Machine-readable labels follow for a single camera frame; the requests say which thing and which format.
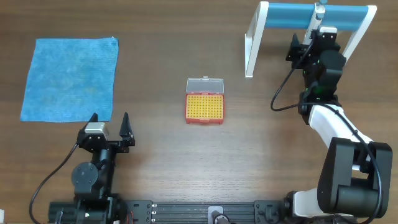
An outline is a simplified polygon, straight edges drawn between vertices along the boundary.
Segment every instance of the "blue cloth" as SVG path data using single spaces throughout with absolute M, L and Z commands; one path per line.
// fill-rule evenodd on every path
M 118 53 L 113 37 L 37 39 L 21 121 L 109 121 Z

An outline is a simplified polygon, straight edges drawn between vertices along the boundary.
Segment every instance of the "clear plastic lid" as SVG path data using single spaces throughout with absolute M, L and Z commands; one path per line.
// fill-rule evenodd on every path
M 222 78 L 188 78 L 187 93 L 224 93 Z

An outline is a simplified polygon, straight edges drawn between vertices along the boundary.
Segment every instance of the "wooden table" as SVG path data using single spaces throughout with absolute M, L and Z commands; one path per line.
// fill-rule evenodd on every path
M 301 0 L 312 3 L 314 0 Z M 294 30 L 264 33 L 253 79 L 244 78 L 244 33 L 258 1 L 61 0 L 0 2 L 0 208 L 7 222 L 30 222 L 28 205 L 40 182 L 67 155 L 84 123 L 19 121 L 37 38 L 119 39 L 111 137 L 130 115 L 136 147 L 117 157 L 114 192 L 153 201 L 281 199 L 317 186 L 327 147 L 296 110 L 269 103 L 290 69 L 285 55 Z M 345 67 L 337 94 L 347 117 L 375 141 L 398 148 L 398 1 L 377 4 L 369 30 Z M 303 30 L 298 32 L 303 37 Z M 349 33 L 339 35 L 345 46 Z M 222 125 L 187 125 L 188 77 L 224 78 Z M 300 72 L 276 106 L 298 101 Z M 398 157 L 389 208 L 375 223 L 397 223 Z M 40 191 L 34 214 L 47 220 L 49 202 L 71 200 L 72 169 L 91 156 L 76 150 Z

